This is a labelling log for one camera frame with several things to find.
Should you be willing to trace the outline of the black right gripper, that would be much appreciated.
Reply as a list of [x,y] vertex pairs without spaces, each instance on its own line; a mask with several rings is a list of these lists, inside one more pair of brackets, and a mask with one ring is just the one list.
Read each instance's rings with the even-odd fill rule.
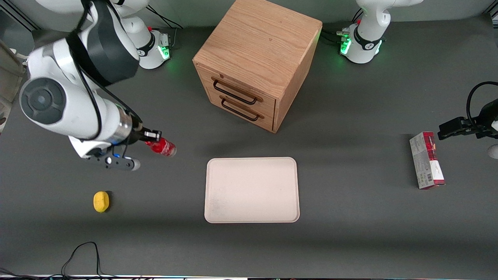
[[162,131],[150,130],[143,126],[141,122],[132,122],[132,130],[128,136],[128,145],[133,145],[138,141],[160,142]]

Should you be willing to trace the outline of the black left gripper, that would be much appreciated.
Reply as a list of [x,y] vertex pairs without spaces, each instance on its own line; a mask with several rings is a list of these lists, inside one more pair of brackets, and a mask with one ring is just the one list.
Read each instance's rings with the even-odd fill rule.
[[497,128],[493,126],[493,124],[497,124],[498,99],[485,104],[477,117],[471,116],[470,108],[471,99],[468,99],[466,101],[466,116],[469,123],[467,128],[465,117],[456,117],[439,125],[440,131],[437,135],[440,141],[457,135],[475,135],[478,139],[484,137],[498,138]]

